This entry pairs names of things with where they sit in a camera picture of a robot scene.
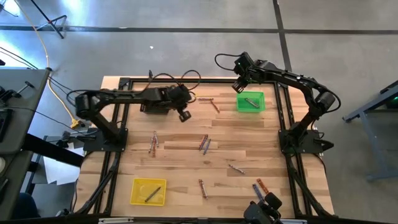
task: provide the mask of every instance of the concrete floor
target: concrete floor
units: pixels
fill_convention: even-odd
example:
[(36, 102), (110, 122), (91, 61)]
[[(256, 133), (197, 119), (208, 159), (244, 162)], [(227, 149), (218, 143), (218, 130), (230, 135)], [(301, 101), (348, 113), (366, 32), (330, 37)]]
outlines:
[[(35, 24), (44, 22), (30, 1), (21, 2)], [(66, 14), (71, 26), (277, 28), (272, 0), (36, 2), (49, 18)], [(398, 29), (395, 0), (280, 0), (279, 5), (287, 29)], [(27, 26), (22, 16), (0, 13), (0, 25), (10, 24)], [(69, 32), (63, 40), (54, 32), (40, 34), (49, 51), (54, 78), (73, 89), (98, 89), (105, 75), (146, 75), (148, 69), (177, 75), (197, 69), (203, 76), (234, 76), (214, 64), (213, 57), (219, 52), (247, 51), (254, 58), (284, 67), (278, 34)], [(316, 123), (326, 133), (325, 139), (335, 143), (324, 157), (335, 213), (397, 223), (398, 179), (366, 181), (366, 174), (377, 171), (370, 144), (359, 121), (345, 124), (341, 117), (397, 80), (398, 35), (288, 34), (286, 39), (293, 71), (315, 77), (343, 102), (340, 110)], [(0, 30), (0, 46), (38, 67), (46, 66), (34, 32)], [(10, 66), (20, 65), (4, 59)], [(232, 62), (227, 58), (223, 61), (230, 67)], [(48, 89), (38, 111), (70, 122)], [(64, 129), (35, 116), (30, 133), (42, 137), (61, 134)], [(53, 216), (68, 207), (72, 191), (72, 185), (37, 186), (34, 198), (40, 213)]]

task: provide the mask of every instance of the green bin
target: green bin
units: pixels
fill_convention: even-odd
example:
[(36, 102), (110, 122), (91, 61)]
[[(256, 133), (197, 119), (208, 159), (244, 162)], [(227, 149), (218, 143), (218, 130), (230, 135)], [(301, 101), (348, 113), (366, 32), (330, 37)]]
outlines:
[[(245, 99), (250, 99), (253, 103), (259, 107), (256, 108)], [(236, 95), (236, 108), (239, 112), (254, 112), (259, 113), (266, 110), (266, 101), (264, 99), (264, 93), (258, 91), (244, 91)]]

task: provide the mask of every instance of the yellow cable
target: yellow cable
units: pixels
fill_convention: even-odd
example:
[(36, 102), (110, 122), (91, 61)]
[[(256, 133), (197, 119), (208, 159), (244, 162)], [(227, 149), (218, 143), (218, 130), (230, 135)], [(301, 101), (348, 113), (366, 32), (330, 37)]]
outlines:
[[(47, 59), (47, 68), (50, 68), (50, 60), (49, 60), (49, 54), (47, 53), (47, 48), (45, 47), (44, 41), (41, 38), (39, 32), (37, 32), (37, 29), (35, 27), (35, 25), (33, 24), (33, 22), (31, 21), (31, 19), (29, 18), (29, 16), (25, 13), (25, 11), (23, 10), (23, 8), (21, 7), (21, 5), (19, 4), (18, 0), (15, 0), (15, 3), (18, 5), (19, 9), (21, 10), (21, 12), (23, 13), (23, 15), (26, 17), (26, 19), (28, 20), (28, 22), (30, 23), (30, 25), (33, 27), (33, 30), (35, 30), (35, 33), (37, 35), (37, 37), (39, 38), (40, 42), (42, 43), (43, 49), (44, 49), (44, 53), (45, 53), (45, 58)], [(76, 120), (72, 113), (70, 112), (70, 110), (67, 108), (67, 106), (65, 105), (65, 103), (61, 100), (61, 98), (54, 92), (54, 90), (51, 87), (50, 84), (50, 79), (47, 79), (47, 85), (49, 86), (50, 91), (54, 94), (54, 96), (61, 102), (62, 106), (65, 108), (65, 110), (68, 112), (71, 120), (72, 120), (72, 125), (70, 126), (71, 128), (76, 128), (79, 125), (79, 121)]]

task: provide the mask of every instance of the workbench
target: workbench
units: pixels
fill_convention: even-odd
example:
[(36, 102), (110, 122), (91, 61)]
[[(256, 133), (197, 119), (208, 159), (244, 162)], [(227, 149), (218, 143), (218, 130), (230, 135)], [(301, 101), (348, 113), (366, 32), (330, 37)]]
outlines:
[(4, 192), (2, 192), (2, 199), (0, 200), (0, 221), (11, 218), (33, 156), (33, 152), (22, 151), (21, 148), (24, 145), (30, 123), (35, 115), (31, 110), (36, 110), (39, 105), (48, 75), (45, 70), (0, 67), (0, 85), (6, 90), (17, 91), (25, 85), (25, 81), (35, 86), (35, 88), (27, 88), (21, 92), (20, 98), (13, 97), (7, 102), (9, 106), (28, 108), (30, 110), (13, 108), (10, 125), (3, 141), (0, 142), (0, 156), (6, 161), (6, 168), (0, 172), (0, 179), (9, 179), (9, 183)]
[[(119, 79), (104, 77), (101, 88), (118, 88)], [(141, 90), (146, 85), (145, 82), (134, 83), (133, 90)], [(172, 84), (151, 83), (150, 87), (169, 85)], [(197, 97), (214, 98), (221, 113), (217, 113), (210, 102), (197, 100), (188, 105), (187, 110), (192, 117), (184, 123), (180, 122), (176, 111), (170, 111), (168, 115), (145, 114), (139, 111), (140, 105), (129, 105), (126, 125), (129, 135), (126, 150), (121, 156), (111, 216), (242, 218), (250, 201), (258, 201), (252, 184), (261, 178), (270, 192), (283, 202), (279, 208), (282, 218), (293, 218), (285, 157), (279, 149), (277, 133), (280, 123), (274, 86), (250, 84), (245, 91), (263, 91), (266, 110), (261, 113), (237, 112), (236, 92), (230, 83), (201, 83), (194, 89)], [(308, 107), (300, 90), (289, 88), (289, 92), (294, 117), (299, 121)], [(284, 114), (287, 114), (284, 100), (282, 102)], [(110, 120), (113, 108), (113, 105), (109, 105), (101, 113)], [(290, 126), (287, 119), (285, 123), (287, 127)], [(154, 131), (160, 142), (156, 157), (148, 154), (150, 137)], [(204, 134), (211, 139), (206, 155), (198, 150)], [(89, 199), (97, 187), (103, 157), (103, 152), (94, 152), (82, 164), (75, 210)], [(302, 160), (308, 188), (323, 207), (333, 213), (321, 161), (312, 154), (302, 154)], [(246, 175), (231, 169), (228, 164), (243, 169)], [(129, 203), (136, 177), (167, 180), (163, 207)], [(202, 197), (199, 179), (205, 183), (208, 199)], [(104, 191), (101, 211), (108, 197), (108, 189), (109, 184)], [(302, 193), (300, 190), (297, 193), (300, 207), (303, 208)]]

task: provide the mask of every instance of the wooden table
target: wooden table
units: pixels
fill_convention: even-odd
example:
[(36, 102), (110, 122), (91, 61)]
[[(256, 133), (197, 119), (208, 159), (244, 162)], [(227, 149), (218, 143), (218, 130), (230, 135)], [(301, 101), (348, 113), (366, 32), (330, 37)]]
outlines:
[[(117, 88), (119, 78), (104, 77), (102, 88)], [(135, 83), (133, 89), (141, 90), (145, 85)], [(166, 85), (170, 83), (152, 83), (151, 87)], [(268, 189), (283, 201), (279, 209), (282, 218), (293, 218), (287, 169), (277, 137), (280, 126), (274, 87), (253, 84), (245, 90), (263, 91), (266, 110), (262, 113), (238, 113), (236, 92), (231, 84), (221, 83), (202, 83), (195, 89), (199, 97), (214, 98), (221, 113), (218, 114), (209, 102), (196, 101), (189, 104), (187, 110), (192, 118), (185, 123), (180, 122), (176, 111), (170, 111), (168, 115), (145, 114), (139, 111), (140, 105), (130, 105), (126, 125), (129, 128), (128, 144), (119, 166), (112, 216), (242, 218), (250, 201), (258, 201), (252, 184), (260, 177)], [(289, 91), (294, 116), (299, 121), (308, 108), (298, 89), (289, 88)], [(281, 96), (285, 109), (283, 92)], [(113, 105), (101, 113), (110, 120)], [(147, 152), (153, 131), (157, 131), (160, 141), (155, 158)], [(205, 156), (198, 151), (204, 134), (211, 139)], [(103, 157), (103, 152), (94, 152), (82, 165), (75, 210), (88, 200), (98, 185)], [(228, 164), (242, 168), (246, 175), (229, 168)], [(309, 189), (323, 207), (333, 213), (321, 162), (314, 155), (303, 154), (303, 165)], [(167, 179), (163, 207), (129, 203), (132, 182), (136, 177)], [(203, 179), (206, 185), (208, 200), (202, 197), (198, 179)], [(107, 196), (108, 188), (104, 191), (102, 209)], [(300, 208), (304, 210), (300, 190), (298, 197)]]

